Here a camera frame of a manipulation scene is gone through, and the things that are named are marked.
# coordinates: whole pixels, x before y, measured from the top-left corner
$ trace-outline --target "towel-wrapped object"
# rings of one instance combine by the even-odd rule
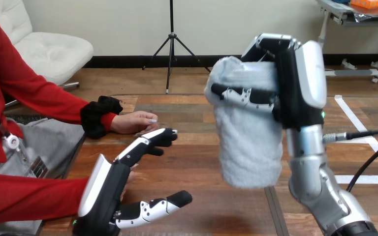
[[[282,125],[272,113],[251,111],[220,100],[211,92],[213,83],[277,92],[275,64],[222,58],[214,65],[205,88],[206,98],[214,105],[223,179],[244,189],[275,185],[282,170]]]

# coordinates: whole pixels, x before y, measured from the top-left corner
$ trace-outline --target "wrist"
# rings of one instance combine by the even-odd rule
[[[117,117],[118,115],[114,114],[114,113],[108,113],[108,114],[105,114],[101,117],[100,119],[100,122],[103,124],[103,126],[105,126],[105,130],[106,132],[109,132],[109,131],[114,131],[115,130],[115,122],[114,122],[114,119]]]

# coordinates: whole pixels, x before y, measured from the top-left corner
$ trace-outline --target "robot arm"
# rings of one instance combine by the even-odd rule
[[[114,162],[103,154],[94,166],[79,205],[74,224],[76,236],[117,236],[121,229],[150,224],[192,202],[192,196],[181,191],[165,199],[121,205],[120,197],[130,168],[144,154],[163,155],[157,147],[169,147],[177,139],[177,131],[159,129],[136,139]]]
[[[337,184],[327,164],[322,108],[327,89],[322,50],[316,42],[301,44],[288,35],[262,34],[254,39],[242,61],[273,61],[279,92],[228,88],[214,84],[222,100],[272,112],[286,130],[292,176],[292,196],[305,205],[325,236],[378,236],[358,201]]]

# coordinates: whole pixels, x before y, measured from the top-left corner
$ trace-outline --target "red sleeve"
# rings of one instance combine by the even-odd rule
[[[66,123],[81,124],[80,110],[88,104],[37,75],[1,28],[0,88],[31,109]],[[114,117],[115,114],[107,114],[102,118],[107,131]]]
[[[87,181],[0,175],[0,223],[75,215]]]

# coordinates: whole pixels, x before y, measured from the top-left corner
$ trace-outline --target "black baseboard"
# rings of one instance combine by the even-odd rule
[[[94,56],[85,68],[142,68],[152,56]],[[202,65],[192,56],[175,56],[173,67],[212,67],[227,55],[198,56]],[[324,54],[325,65],[341,65],[343,59],[354,65],[370,65],[378,61],[378,54]],[[168,67],[169,56],[157,56],[148,67]]]

